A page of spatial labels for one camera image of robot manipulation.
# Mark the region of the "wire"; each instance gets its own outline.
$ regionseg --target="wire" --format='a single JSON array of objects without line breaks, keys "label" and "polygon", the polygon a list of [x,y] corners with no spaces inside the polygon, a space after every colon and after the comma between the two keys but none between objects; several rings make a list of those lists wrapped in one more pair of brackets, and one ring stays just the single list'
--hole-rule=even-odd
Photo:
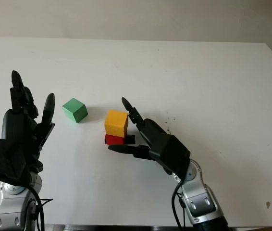
[{"label": "wire", "polygon": [[181,181],[180,181],[180,182],[177,184],[177,186],[175,187],[175,189],[174,189],[174,191],[173,191],[173,195],[172,195],[172,197],[171,197],[171,207],[172,207],[172,209],[173,209],[173,215],[174,215],[175,221],[176,221],[176,223],[177,223],[178,228],[179,228],[180,231],[183,231],[183,228],[182,228],[182,226],[181,226],[181,223],[180,223],[180,221],[179,221],[178,215],[177,215],[176,210],[175,210],[174,200],[175,200],[175,196],[176,196],[177,193],[178,193],[179,188],[180,188],[180,187],[183,185],[183,183],[184,183],[184,180],[185,180],[185,178],[186,178],[186,175],[187,175],[187,171],[186,171],[186,173],[185,173],[184,178],[182,178]]},{"label": "wire", "polygon": [[185,230],[185,209],[183,208],[183,223],[184,223],[184,230]]},{"label": "wire", "polygon": [[[52,201],[53,199],[40,199],[40,201],[45,201],[43,204],[42,204],[42,207],[47,204],[48,202]],[[38,211],[37,211],[37,230],[38,231],[41,231],[40,230],[40,226],[39,226],[39,213],[40,213],[40,210],[38,208]]]},{"label": "wire", "polygon": [[[27,186],[27,189],[33,194],[33,196],[35,197],[35,199],[36,199],[36,201],[38,203],[38,209],[39,209],[38,213],[41,213],[41,216],[40,216],[41,231],[45,231],[44,212],[43,212],[43,206],[42,206],[40,197],[39,197],[38,193],[36,192],[36,190],[34,190],[33,187]],[[38,228],[38,231],[40,231],[40,228],[39,228],[39,225],[38,225],[38,219],[37,219],[37,228]]]}]

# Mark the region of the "white table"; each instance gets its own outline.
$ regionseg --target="white table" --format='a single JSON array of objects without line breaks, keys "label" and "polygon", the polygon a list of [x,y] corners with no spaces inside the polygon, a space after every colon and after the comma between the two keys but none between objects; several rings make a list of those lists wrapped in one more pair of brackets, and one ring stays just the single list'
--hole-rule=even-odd
[{"label": "white table", "polygon": [[[229,226],[272,226],[272,51],[265,44],[0,38],[0,135],[13,69],[40,112],[47,94],[56,96],[56,126],[41,153],[40,196],[54,198],[47,223],[175,225],[175,181],[157,163],[104,144],[106,113],[124,111],[124,96],[188,147]],[[61,109],[72,97],[89,111],[80,124]],[[128,130],[136,134],[132,123]]]}]

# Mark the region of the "wooden block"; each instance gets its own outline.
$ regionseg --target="wooden block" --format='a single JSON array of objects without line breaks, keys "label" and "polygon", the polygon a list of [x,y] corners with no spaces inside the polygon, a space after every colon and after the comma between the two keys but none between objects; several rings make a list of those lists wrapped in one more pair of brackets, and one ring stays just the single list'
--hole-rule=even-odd
[{"label": "wooden block", "polygon": [[125,137],[128,125],[128,113],[110,110],[105,119],[107,135]]},{"label": "wooden block", "polygon": [[73,120],[75,123],[79,123],[83,118],[88,115],[86,106],[82,102],[74,98],[64,104],[62,106],[62,109],[65,115],[69,119]]},{"label": "wooden block", "polygon": [[124,144],[124,138],[119,136],[105,135],[105,140],[108,145]]}]

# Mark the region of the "black fingertip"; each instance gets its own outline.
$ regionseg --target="black fingertip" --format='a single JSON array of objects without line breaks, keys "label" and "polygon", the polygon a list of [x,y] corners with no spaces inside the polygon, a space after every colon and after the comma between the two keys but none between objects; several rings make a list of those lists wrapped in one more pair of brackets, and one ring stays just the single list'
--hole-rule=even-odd
[{"label": "black fingertip", "polygon": [[125,107],[125,109],[127,111],[133,110],[133,107],[131,106],[131,104],[129,103],[129,101],[127,101],[127,99],[125,97],[122,97],[121,100],[122,100],[123,106]]}]

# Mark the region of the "robotic hand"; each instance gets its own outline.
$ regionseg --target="robotic hand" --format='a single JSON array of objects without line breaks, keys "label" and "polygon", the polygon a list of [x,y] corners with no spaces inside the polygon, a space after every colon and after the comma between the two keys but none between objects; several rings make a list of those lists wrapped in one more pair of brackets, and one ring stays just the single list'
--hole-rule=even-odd
[{"label": "robotic hand", "polygon": [[12,84],[12,109],[4,116],[0,139],[0,230],[34,231],[40,213],[44,231],[43,208],[38,196],[42,187],[38,173],[43,170],[43,164],[38,159],[55,126],[51,121],[55,96],[48,95],[42,121],[37,124],[38,111],[32,94],[16,71],[12,71]]},{"label": "robotic hand", "polygon": [[122,103],[129,112],[131,121],[136,124],[148,146],[110,145],[109,149],[136,158],[157,161],[168,174],[179,182],[172,195],[174,217],[180,230],[183,230],[174,207],[174,199],[181,188],[180,204],[185,208],[189,221],[197,231],[227,231],[227,221],[213,195],[203,183],[199,164],[189,159],[190,151],[174,136],[167,134],[151,119],[143,119],[138,111],[122,97]]}]

